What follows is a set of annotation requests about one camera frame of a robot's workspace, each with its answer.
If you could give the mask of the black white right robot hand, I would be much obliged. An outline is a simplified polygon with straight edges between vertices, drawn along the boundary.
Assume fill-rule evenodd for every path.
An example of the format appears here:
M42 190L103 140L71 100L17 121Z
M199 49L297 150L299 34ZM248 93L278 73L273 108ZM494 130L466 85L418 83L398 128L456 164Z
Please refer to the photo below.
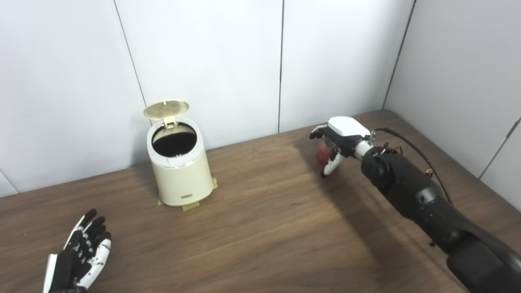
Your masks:
M326 125L316 126L309 134L310 140L323 141L324 147L318 151L318 158L325 158L320 173L328 177L343 161L352 157L362 161L363 156L373 147L370 131L352 117L336 116Z

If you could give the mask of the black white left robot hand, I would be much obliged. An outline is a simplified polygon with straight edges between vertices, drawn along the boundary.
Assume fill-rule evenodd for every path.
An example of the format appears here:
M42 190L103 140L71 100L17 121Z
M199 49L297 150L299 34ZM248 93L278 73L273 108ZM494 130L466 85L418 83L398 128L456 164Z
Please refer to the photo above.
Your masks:
M105 217L95 208L76 223L63 250L50 254L44 293L86 293L103 271L112 246Z

